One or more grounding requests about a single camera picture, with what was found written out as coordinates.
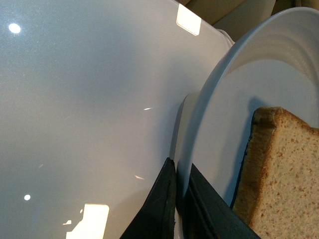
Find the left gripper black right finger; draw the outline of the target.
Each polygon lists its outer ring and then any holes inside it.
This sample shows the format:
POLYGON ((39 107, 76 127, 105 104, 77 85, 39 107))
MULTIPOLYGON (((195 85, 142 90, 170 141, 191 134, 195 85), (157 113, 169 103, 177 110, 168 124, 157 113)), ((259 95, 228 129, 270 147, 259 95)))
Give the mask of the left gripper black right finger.
POLYGON ((185 196, 178 199, 185 239, 258 239, 219 196, 195 165, 185 196))

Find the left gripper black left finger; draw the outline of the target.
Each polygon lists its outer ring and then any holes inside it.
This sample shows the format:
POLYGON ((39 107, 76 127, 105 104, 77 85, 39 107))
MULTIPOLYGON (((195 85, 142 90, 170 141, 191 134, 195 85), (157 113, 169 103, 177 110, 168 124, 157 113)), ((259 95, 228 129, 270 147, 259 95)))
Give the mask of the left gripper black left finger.
POLYGON ((122 239, 172 239, 175 226, 176 171, 167 158, 141 209, 122 239))

